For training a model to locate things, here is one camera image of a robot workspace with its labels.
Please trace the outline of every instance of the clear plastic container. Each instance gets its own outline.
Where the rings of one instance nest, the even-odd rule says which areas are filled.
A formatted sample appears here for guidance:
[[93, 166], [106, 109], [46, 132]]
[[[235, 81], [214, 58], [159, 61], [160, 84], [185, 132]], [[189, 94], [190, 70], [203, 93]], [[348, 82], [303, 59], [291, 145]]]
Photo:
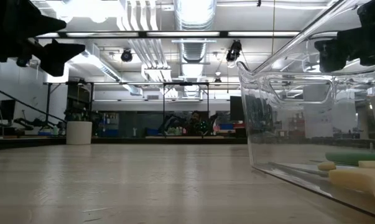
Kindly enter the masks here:
[[238, 67], [251, 165], [375, 215], [375, 171], [356, 164], [375, 160], [375, 1], [338, 1], [254, 71]]

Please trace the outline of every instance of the air vent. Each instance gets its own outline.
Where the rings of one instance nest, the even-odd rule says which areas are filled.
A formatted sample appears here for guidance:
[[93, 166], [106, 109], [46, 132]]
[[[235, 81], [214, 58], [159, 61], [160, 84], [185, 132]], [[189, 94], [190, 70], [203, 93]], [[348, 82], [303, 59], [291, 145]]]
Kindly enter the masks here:
[[147, 99], [148, 100], [159, 100], [159, 95], [148, 95]]

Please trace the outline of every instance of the spotlight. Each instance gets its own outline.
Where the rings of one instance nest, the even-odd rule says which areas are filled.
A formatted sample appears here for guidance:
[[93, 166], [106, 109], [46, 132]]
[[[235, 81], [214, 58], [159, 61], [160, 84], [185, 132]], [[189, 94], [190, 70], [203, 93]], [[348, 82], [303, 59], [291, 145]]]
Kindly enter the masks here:
[[220, 78], [216, 78], [214, 82], [215, 82], [215, 83], [221, 83], [222, 80], [221, 80]]
[[130, 62], [132, 61], [132, 53], [131, 49], [125, 49], [123, 54], [121, 55], [121, 60], [123, 62]]
[[243, 46], [239, 40], [234, 40], [229, 52], [227, 53], [226, 60], [228, 62], [235, 62], [239, 57], [239, 52], [242, 51]]

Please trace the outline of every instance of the ceiling duct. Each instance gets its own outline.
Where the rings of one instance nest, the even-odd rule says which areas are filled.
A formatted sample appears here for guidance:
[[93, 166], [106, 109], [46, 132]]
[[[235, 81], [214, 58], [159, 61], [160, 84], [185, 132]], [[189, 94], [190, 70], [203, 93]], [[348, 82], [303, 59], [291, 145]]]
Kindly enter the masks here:
[[[174, 0], [174, 6], [178, 30], [212, 29], [216, 0]], [[205, 58], [207, 45], [207, 43], [180, 44], [182, 63], [193, 63], [182, 65], [182, 73], [185, 77], [198, 78], [202, 74], [203, 65], [199, 63]]]
[[[82, 53], [85, 57], [94, 57], [97, 61], [95, 65], [109, 77], [111, 77], [116, 82], [127, 82], [121, 79], [121, 75], [107, 62], [100, 59], [100, 49], [95, 44], [85, 44], [86, 50]], [[125, 89], [127, 89], [131, 95], [133, 96], [142, 96], [143, 90], [141, 88], [135, 87], [133, 85], [123, 85]]]

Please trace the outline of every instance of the computer monitor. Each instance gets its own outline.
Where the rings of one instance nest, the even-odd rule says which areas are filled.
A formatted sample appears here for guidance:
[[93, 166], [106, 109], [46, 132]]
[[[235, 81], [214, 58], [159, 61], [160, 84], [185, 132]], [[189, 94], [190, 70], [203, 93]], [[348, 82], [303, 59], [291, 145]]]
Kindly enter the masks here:
[[230, 120], [244, 121], [243, 99], [241, 96], [230, 96]]
[[0, 120], [13, 120], [14, 117], [14, 109], [16, 107], [16, 101], [15, 100], [1, 100], [0, 105], [2, 108], [0, 108]]

